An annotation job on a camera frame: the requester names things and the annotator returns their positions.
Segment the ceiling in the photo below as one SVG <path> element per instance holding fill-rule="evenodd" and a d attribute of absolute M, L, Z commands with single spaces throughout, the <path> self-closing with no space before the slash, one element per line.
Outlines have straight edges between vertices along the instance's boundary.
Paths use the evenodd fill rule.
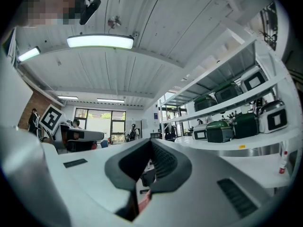
<path fill-rule="evenodd" d="M 20 54 L 35 46 L 41 50 L 39 56 L 20 63 L 18 68 L 48 94 L 78 96 L 79 102 L 87 104 L 95 104 L 101 96 L 123 98 L 125 108 L 146 109 L 165 92 L 174 86 L 184 87 L 240 45 L 228 34 L 209 53 L 202 53 L 211 45 L 208 41 L 226 34 L 227 28 L 220 24 L 223 17 L 247 23 L 266 2 L 101 0 L 84 26 L 18 28 Z M 107 25 L 112 16 L 121 18 L 120 27 L 110 29 Z M 69 49 L 66 42 L 72 35 L 108 33 L 133 35 L 134 48 Z"/>

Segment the fluorescent light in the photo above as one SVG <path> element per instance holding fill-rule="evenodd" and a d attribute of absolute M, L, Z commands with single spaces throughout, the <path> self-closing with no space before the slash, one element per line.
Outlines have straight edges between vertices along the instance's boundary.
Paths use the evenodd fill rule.
<path fill-rule="evenodd" d="M 68 46 L 107 46 L 132 49 L 134 38 L 123 35 L 77 35 L 67 38 Z"/>
<path fill-rule="evenodd" d="M 32 58 L 38 54 L 40 54 L 40 50 L 38 47 L 35 47 L 34 49 L 20 55 L 18 57 L 18 59 L 19 59 L 19 61 L 26 61 L 27 59 Z"/>
<path fill-rule="evenodd" d="M 99 102 L 124 103 L 124 100 L 97 98 Z"/>
<path fill-rule="evenodd" d="M 58 96 L 61 99 L 76 99 L 79 100 L 77 96 Z"/>

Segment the white container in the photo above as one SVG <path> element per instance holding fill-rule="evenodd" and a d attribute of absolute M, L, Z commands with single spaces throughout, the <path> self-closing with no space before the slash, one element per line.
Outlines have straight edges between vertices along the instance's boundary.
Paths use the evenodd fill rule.
<path fill-rule="evenodd" d="M 276 100 L 265 104 L 259 110 L 259 131 L 271 133 L 287 126 L 285 104 Z"/>
<path fill-rule="evenodd" d="M 267 81 L 263 70 L 258 66 L 250 69 L 241 76 L 240 88 L 243 92 L 252 90 Z"/>
<path fill-rule="evenodd" d="M 194 127 L 193 131 L 193 139 L 194 140 L 207 140 L 206 137 L 206 126 L 207 124 L 199 124 L 196 127 Z"/>

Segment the label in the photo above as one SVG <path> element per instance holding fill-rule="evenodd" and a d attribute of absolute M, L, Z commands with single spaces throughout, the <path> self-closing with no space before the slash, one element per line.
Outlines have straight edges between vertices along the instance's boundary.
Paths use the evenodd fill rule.
<path fill-rule="evenodd" d="M 249 83 L 251 88 L 254 88 L 256 86 L 259 86 L 261 82 L 258 77 L 255 77 L 254 79 L 250 80 Z"/>
<path fill-rule="evenodd" d="M 197 133 L 197 137 L 198 137 L 198 138 L 205 138 L 204 132 L 199 132 L 199 133 Z"/>
<path fill-rule="evenodd" d="M 275 116 L 274 120 L 275 120 L 275 126 L 279 125 L 281 123 L 280 115 Z"/>

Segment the chair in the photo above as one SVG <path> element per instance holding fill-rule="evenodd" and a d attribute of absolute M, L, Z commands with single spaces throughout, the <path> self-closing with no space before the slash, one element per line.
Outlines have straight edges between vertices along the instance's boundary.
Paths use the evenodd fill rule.
<path fill-rule="evenodd" d="M 101 145 L 101 148 L 108 147 L 108 141 L 107 140 L 103 140 L 103 141 L 101 141 L 100 145 Z"/>
<path fill-rule="evenodd" d="M 143 187 L 149 187 L 155 181 L 155 178 L 156 178 L 155 173 L 156 173 L 155 169 L 142 173 L 140 178 L 141 178 Z M 142 194 L 144 192 L 148 192 L 148 191 L 149 191 L 149 189 L 140 190 L 140 194 Z"/>

